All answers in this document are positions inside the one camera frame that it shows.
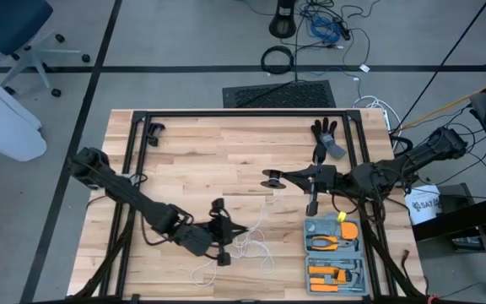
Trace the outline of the black stand base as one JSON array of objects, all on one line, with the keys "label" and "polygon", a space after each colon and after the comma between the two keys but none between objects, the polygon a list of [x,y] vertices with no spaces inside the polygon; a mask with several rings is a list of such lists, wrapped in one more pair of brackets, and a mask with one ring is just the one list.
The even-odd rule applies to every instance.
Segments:
[{"label": "black stand base", "polygon": [[269,33],[279,39],[292,37],[297,26],[294,21],[296,0],[278,0],[273,19],[268,26]]}]

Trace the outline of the black grey work glove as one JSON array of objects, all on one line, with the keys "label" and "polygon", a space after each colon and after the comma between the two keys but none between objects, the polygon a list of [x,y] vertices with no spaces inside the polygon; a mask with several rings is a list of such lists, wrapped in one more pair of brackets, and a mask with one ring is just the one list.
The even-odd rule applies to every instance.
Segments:
[{"label": "black grey work glove", "polygon": [[314,124],[310,126],[316,140],[316,147],[312,156],[312,161],[315,164],[322,164],[327,155],[335,160],[341,160],[346,155],[346,150],[338,145],[335,139],[334,133],[337,126],[337,121],[329,122],[327,117],[324,117],[321,121],[315,120]]}]

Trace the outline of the black floor mat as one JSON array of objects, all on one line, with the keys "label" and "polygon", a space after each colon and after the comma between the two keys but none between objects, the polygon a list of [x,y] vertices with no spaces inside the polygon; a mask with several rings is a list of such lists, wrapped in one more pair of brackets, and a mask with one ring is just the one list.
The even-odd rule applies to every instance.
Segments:
[{"label": "black floor mat", "polygon": [[222,88],[224,108],[335,108],[327,80]]}]

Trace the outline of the black clamp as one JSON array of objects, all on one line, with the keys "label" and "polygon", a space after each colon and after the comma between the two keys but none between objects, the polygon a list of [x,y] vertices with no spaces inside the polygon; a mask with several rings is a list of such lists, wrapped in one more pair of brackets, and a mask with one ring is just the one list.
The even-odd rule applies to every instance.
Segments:
[{"label": "black clamp", "polygon": [[159,145],[159,135],[165,130],[165,125],[159,122],[151,122],[148,125],[146,138],[149,145],[157,147]]}]

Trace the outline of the black power strip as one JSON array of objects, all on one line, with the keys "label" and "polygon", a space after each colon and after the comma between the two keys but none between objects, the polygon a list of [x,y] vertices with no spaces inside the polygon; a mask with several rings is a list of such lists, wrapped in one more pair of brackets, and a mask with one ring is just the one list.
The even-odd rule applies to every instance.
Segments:
[{"label": "black power strip", "polygon": [[343,19],[336,20],[337,27],[339,28],[340,35],[346,41],[351,40],[350,30],[347,27],[346,22]]}]

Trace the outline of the white trash bin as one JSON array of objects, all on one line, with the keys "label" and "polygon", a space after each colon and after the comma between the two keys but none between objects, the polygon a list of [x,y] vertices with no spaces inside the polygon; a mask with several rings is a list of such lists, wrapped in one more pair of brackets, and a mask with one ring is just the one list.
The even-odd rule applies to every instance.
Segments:
[{"label": "white trash bin", "polygon": [[26,162],[47,150],[41,122],[0,86],[0,154]]}]

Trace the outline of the black cord spool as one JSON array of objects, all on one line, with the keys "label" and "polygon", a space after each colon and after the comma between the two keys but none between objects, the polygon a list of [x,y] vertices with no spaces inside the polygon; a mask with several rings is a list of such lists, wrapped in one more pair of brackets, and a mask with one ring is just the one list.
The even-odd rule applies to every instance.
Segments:
[{"label": "black cord spool", "polygon": [[264,170],[262,172],[264,176],[267,177],[266,181],[261,182],[263,187],[271,188],[271,189],[285,189],[286,186],[281,183],[281,178],[283,177],[283,173],[281,171],[276,170]]}]

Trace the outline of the grey tool case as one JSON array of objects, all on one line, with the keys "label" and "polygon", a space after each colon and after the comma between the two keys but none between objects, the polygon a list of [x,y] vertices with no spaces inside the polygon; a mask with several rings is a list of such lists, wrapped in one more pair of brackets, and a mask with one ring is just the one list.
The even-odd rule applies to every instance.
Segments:
[{"label": "grey tool case", "polygon": [[[365,266],[365,249],[360,223],[355,219],[345,219],[354,222],[359,228],[358,247],[339,248],[336,251],[311,251],[306,248],[306,238],[314,235],[336,236],[342,239],[340,224],[337,214],[328,214],[324,217],[307,217],[304,219],[304,249],[305,279],[307,292],[313,296],[367,296],[369,287],[367,284],[367,271]],[[332,282],[329,275],[310,275],[310,266],[333,266],[347,270],[348,281],[345,284]],[[339,292],[312,292],[311,284],[337,285]]]}]

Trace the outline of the orange tape measure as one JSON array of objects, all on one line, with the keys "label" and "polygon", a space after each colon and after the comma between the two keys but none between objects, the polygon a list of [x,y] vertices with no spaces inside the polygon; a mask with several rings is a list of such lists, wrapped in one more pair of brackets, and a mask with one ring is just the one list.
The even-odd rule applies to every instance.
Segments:
[{"label": "orange tape measure", "polygon": [[344,240],[352,241],[359,236],[359,228],[354,222],[344,221],[340,224],[341,237]]}]

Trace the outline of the blue office chair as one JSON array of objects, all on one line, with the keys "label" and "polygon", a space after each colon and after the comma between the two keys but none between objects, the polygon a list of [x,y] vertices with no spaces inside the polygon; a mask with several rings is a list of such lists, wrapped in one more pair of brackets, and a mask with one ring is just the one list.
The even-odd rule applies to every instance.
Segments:
[{"label": "blue office chair", "polygon": [[51,48],[52,41],[62,44],[66,40],[60,33],[52,31],[33,42],[52,14],[53,7],[47,0],[0,0],[0,57],[11,57],[15,61],[0,83],[8,94],[15,94],[8,83],[32,67],[40,75],[45,87],[51,90],[51,95],[59,97],[62,92],[51,86],[47,77],[50,68],[45,60],[53,55],[79,55],[82,62],[91,61],[89,54],[77,49]]}]

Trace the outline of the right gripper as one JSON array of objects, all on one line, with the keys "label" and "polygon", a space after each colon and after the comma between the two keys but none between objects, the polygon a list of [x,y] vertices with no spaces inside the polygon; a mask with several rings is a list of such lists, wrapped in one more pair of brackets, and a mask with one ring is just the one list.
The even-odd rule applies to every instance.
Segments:
[{"label": "right gripper", "polygon": [[315,216],[318,211],[318,194],[326,193],[332,188],[335,176],[337,174],[335,166],[323,166],[323,162],[327,156],[327,149],[315,147],[313,151],[311,166],[298,171],[286,171],[286,180],[299,187],[301,190],[309,190],[310,200],[306,207],[307,216]]}]

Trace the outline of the thin black pole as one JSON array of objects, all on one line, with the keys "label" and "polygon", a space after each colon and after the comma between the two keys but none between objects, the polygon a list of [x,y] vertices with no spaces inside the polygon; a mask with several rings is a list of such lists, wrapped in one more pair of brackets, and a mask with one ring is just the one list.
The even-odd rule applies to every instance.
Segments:
[{"label": "thin black pole", "polygon": [[438,73],[442,71],[443,67],[445,66],[446,62],[448,61],[448,59],[450,58],[450,56],[452,55],[452,53],[457,49],[457,47],[459,46],[459,44],[462,42],[462,40],[467,35],[468,31],[473,27],[473,25],[475,24],[475,22],[477,21],[477,19],[479,18],[479,16],[482,14],[482,12],[485,9],[486,9],[486,0],[484,1],[482,7],[477,11],[476,15],[472,18],[472,20],[470,21],[470,23],[467,25],[467,27],[465,28],[465,30],[462,32],[461,36],[457,39],[457,41],[455,42],[455,44],[453,45],[453,47],[445,55],[444,59],[441,61],[440,65],[436,68],[436,70],[434,71],[433,75],[429,79],[428,83],[421,90],[421,92],[419,93],[419,95],[417,96],[417,98],[415,99],[415,101],[413,102],[413,104],[408,108],[408,111],[402,117],[402,120],[399,122],[399,125],[395,129],[393,129],[392,131],[390,131],[390,135],[393,135],[397,131],[401,131],[400,130],[401,129],[401,125],[405,123],[406,119],[408,118],[408,116],[410,115],[410,113],[413,111],[413,109],[415,108],[415,106],[419,103],[419,101],[423,97],[424,93],[427,91],[427,89],[434,82],[434,80],[435,80],[436,76],[438,75]]}]

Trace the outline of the orange handled pliers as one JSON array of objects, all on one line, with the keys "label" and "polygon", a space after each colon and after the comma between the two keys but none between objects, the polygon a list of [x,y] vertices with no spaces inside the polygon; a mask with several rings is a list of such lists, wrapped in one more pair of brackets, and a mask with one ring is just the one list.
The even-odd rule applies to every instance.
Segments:
[{"label": "orange handled pliers", "polygon": [[338,239],[336,236],[314,235],[306,238],[306,248],[311,251],[336,251],[339,248],[358,247],[357,240]]}]

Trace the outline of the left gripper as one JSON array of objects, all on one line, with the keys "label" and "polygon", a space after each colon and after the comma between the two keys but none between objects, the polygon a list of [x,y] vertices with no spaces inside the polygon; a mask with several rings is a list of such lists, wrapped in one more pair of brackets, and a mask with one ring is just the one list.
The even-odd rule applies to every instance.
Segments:
[{"label": "left gripper", "polygon": [[248,233],[248,227],[231,221],[230,214],[224,207],[222,198],[217,198],[212,202],[209,215],[212,219],[208,224],[208,229],[219,249],[216,257],[217,265],[229,266],[231,264],[231,256],[225,251],[225,246],[235,242],[238,236],[244,236]]}]

